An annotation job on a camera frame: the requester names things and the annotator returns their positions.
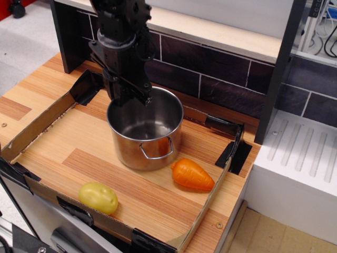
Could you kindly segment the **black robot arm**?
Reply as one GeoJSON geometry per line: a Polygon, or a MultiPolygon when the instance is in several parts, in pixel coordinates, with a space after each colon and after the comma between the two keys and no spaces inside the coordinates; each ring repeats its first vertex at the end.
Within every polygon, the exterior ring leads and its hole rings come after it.
{"type": "Polygon", "coordinates": [[[91,1],[97,14],[97,39],[90,42],[91,58],[103,68],[103,83],[112,102],[122,106],[136,98],[152,101],[152,85],[145,64],[156,54],[147,21],[151,6],[145,1],[91,1]]]}

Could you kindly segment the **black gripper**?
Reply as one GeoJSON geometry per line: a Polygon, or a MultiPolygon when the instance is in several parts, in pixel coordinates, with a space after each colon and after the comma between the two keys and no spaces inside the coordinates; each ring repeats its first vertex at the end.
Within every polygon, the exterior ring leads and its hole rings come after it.
{"type": "Polygon", "coordinates": [[[93,40],[89,47],[92,59],[103,66],[103,84],[114,105],[122,107],[133,98],[144,106],[152,102],[152,85],[135,41],[118,46],[110,41],[93,40]]]}

